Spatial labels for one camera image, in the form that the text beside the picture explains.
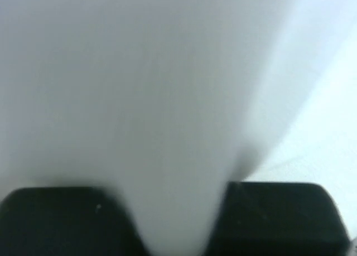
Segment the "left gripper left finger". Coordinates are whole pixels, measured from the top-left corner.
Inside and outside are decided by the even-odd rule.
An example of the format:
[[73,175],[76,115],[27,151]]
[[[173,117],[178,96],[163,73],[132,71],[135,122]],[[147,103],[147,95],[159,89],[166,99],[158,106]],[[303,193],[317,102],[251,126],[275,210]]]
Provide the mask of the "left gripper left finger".
[[122,205],[94,187],[28,187],[1,201],[1,255],[148,255]]

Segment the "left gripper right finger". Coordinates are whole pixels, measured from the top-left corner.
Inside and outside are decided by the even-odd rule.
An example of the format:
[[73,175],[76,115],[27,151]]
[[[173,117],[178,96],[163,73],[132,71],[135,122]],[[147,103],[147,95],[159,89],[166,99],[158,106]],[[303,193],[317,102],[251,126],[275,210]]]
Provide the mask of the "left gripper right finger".
[[230,182],[205,255],[347,255],[350,244],[322,186]]

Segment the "white pillow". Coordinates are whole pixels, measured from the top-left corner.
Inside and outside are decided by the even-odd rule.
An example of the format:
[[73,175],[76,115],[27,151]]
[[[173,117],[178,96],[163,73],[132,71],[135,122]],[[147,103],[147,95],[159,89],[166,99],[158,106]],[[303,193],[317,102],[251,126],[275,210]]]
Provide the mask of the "white pillow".
[[1,0],[1,201],[94,187],[150,255],[202,255],[228,182],[291,127],[356,0]]

